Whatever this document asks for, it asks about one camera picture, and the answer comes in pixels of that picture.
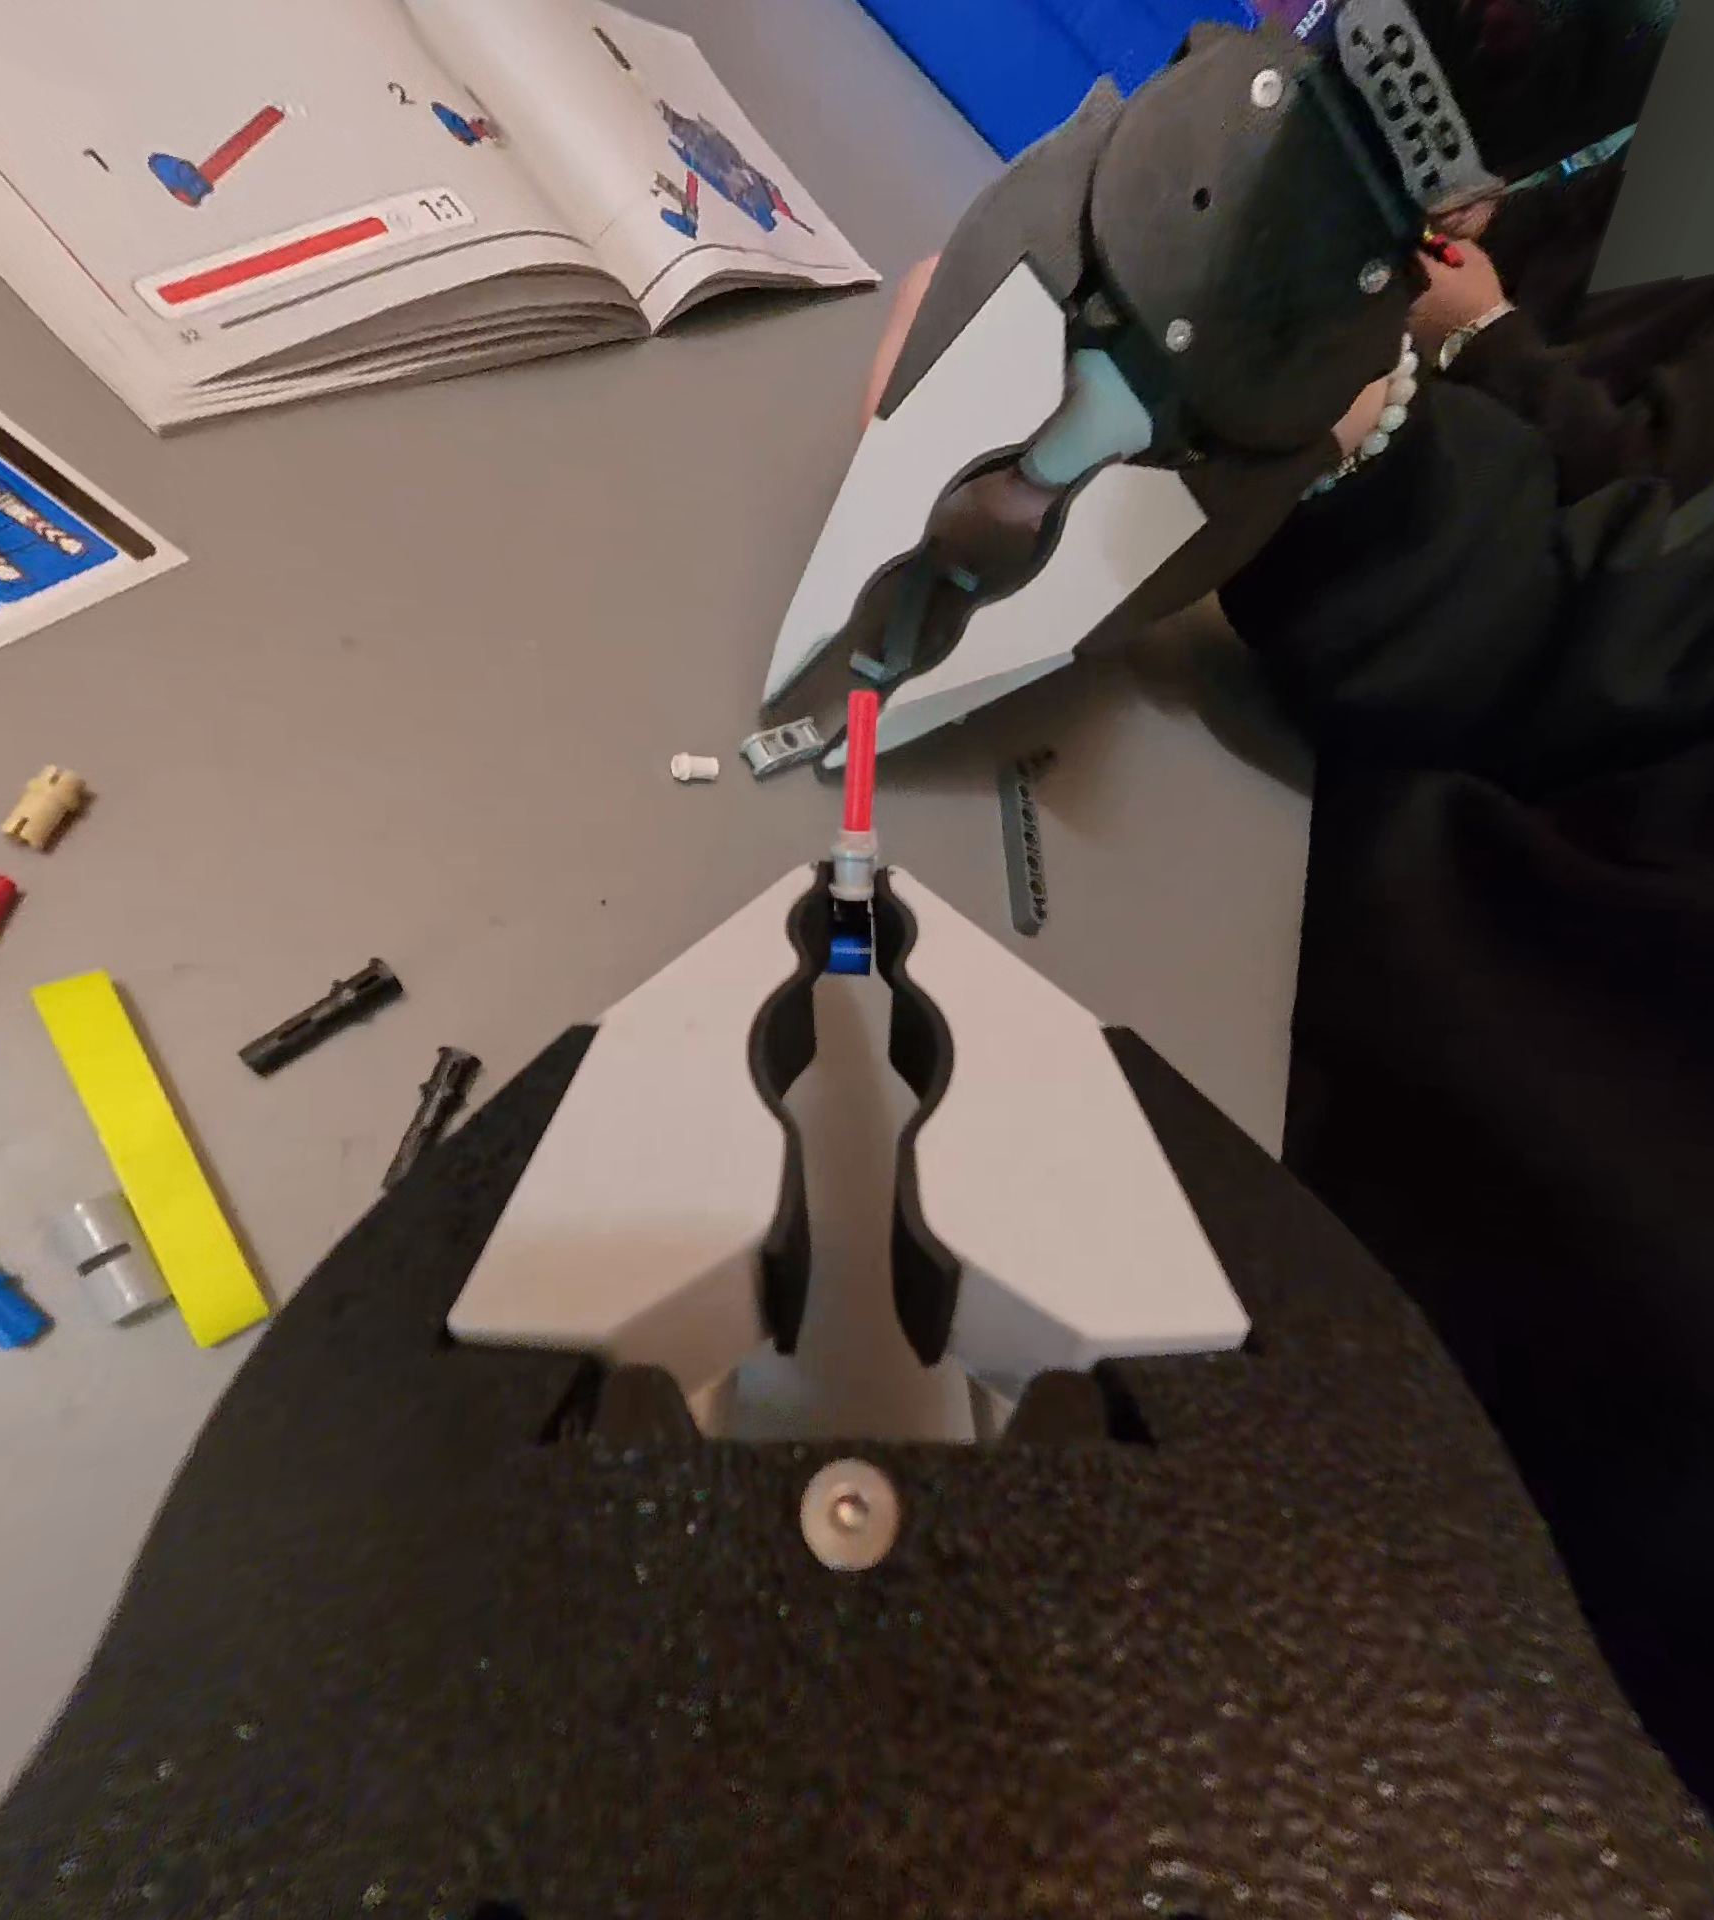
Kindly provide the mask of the tan lego pin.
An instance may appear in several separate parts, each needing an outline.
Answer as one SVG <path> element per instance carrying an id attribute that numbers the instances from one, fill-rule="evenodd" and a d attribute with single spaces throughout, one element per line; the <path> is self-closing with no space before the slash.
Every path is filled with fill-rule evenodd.
<path id="1" fill-rule="evenodd" d="M 70 833 L 93 801 L 88 781 L 61 764 L 47 764 L 22 786 L 0 822 L 0 836 L 13 847 L 47 855 Z"/>

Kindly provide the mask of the person's right forearm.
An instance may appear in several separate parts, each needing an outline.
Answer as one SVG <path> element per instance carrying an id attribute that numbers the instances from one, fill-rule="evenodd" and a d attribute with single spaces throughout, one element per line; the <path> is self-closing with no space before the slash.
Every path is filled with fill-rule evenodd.
<path id="1" fill-rule="evenodd" d="M 1320 784 L 1714 749 L 1714 276 L 1512 313 L 1222 591 Z"/>

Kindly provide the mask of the dark grey lego beam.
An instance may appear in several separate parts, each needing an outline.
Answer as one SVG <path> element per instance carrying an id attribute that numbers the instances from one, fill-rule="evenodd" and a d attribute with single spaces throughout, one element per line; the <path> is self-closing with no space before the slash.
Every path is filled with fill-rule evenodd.
<path id="1" fill-rule="evenodd" d="M 994 774 L 1006 904 L 1014 933 L 1027 940 L 1051 918 L 1038 786 L 1056 762 L 1056 750 L 1047 746 L 1002 762 Z"/>

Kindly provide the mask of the person's right hand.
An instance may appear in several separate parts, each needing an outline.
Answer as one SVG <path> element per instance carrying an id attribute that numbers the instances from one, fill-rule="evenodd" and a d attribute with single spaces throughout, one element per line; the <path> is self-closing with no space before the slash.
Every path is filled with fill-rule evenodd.
<path id="1" fill-rule="evenodd" d="M 940 252 L 925 257 L 902 276 L 895 290 L 870 369 L 866 398 L 870 419 L 891 415 L 898 398 L 915 390 L 929 369 L 930 354 L 925 351 L 920 317 L 940 267 Z"/>

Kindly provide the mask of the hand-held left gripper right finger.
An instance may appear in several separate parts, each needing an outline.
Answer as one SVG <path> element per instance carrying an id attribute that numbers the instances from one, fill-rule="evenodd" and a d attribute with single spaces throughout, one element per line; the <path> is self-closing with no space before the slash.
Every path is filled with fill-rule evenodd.
<path id="1" fill-rule="evenodd" d="M 892 1307 L 994 1439 L 1043 1376 L 1238 1352 L 1253 1321 L 1111 1030 L 906 868 L 879 879 Z"/>

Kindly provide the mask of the black lego pin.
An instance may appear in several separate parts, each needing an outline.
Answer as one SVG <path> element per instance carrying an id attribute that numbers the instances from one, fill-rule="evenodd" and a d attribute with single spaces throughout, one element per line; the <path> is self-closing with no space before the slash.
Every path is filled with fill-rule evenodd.
<path id="1" fill-rule="evenodd" d="M 297 1014 L 238 1048 L 238 1060 L 258 1079 L 270 1079 L 311 1057 L 349 1029 L 374 1018 L 404 998 L 404 983 L 382 958 L 336 978 Z"/>
<path id="2" fill-rule="evenodd" d="M 417 1093 L 413 1117 L 384 1171 L 380 1192 L 391 1194 L 449 1137 L 481 1076 L 481 1058 L 458 1046 L 440 1046 L 429 1079 Z"/>

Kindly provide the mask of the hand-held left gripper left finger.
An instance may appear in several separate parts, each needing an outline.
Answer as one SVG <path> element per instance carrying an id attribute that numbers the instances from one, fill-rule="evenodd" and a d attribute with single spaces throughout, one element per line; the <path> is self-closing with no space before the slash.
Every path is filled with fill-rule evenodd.
<path id="1" fill-rule="evenodd" d="M 457 1343 L 657 1369 L 726 1430 L 736 1370 L 775 1341 L 759 1256 L 786 1165 L 751 1036 L 815 879 L 785 873 L 605 1011 L 449 1311 Z"/>

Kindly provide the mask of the red axle lego assembly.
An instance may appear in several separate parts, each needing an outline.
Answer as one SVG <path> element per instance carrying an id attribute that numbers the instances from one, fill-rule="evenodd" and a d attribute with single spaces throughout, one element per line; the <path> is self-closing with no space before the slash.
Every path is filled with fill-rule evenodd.
<path id="1" fill-rule="evenodd" d="M 841 828 L 831 855 L 826 972 L 857 978 L 873 971 L 879 836 L 875 830 L 876 735 L 883 701 L 858 687 L 844 713 Z"/>

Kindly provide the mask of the blue plastic bin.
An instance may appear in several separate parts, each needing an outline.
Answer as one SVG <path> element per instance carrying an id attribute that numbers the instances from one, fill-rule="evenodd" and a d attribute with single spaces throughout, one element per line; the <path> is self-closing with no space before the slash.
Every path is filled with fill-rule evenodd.
<path id="1" fill-rule="evenodd" d="M 1255 22 L 1242 2 L 865 2 L 862 11 L 1004 161 L 1067 123 L 1098 82 L 1136 92 L 1195 29 Z"/>

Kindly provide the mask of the open instruction booklet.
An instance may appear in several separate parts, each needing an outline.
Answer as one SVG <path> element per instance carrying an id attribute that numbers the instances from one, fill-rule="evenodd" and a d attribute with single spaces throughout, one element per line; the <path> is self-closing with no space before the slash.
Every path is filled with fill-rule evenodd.
<path id="1" fill-rule="evenodd" d="M 164 437 L 879 272 L 617 4 L 0 2 L 0 279 Z"/>

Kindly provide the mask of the person's black clothing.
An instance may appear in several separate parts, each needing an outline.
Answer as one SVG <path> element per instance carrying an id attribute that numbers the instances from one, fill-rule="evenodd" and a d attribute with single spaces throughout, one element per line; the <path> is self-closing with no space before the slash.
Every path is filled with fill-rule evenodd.
<path id="1" fill-rule="evenodd" d="M 1425 1311 L 1714 1817 L 1714 740 L 1326 770 L 1285 1163 Z"/>

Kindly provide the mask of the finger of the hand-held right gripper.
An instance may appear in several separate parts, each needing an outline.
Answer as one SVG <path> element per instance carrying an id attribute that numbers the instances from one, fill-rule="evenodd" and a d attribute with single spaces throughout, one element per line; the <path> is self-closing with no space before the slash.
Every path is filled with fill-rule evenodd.
<path id="1" fill-rule="evenodd" d="M 1174 471 L 1133 465 L 1150 420 L 1117 364 L 1071 357 L 1064 398 L 1014 468 L 1047 492 L 1024 555 L 972 568 L 963 526 L 922 540 L 888 599 L 876 750 L 891 756 L 1071 665 L 1204 526 Z"/>
<path id="2" fill-rule="evenodd" d="M 967 468 L 1024 451 L 1062 403 L 1064 318 L 1034 271 L 1012 271 L 886 415 L 870 420 L 781 624 L 763 709 L 781 709 L 849 631 L 862 596 L 910 559 Z M 1059 672 L 1087 604 L 1085 499 L 1068 557 L 982 602 L 953 652 L 898 683 L 888 709 L 989 709 Z"/>

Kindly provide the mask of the yellow lego beam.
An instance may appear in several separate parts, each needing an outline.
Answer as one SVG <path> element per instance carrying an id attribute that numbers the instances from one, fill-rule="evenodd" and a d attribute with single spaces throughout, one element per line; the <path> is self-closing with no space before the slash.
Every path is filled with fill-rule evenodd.
<path id="1" fill-rule="evenodd" d="M 270 1299 L 118 983 L 79 972 L 30 1003 L 193 1343 L 265 1327 Z"/>

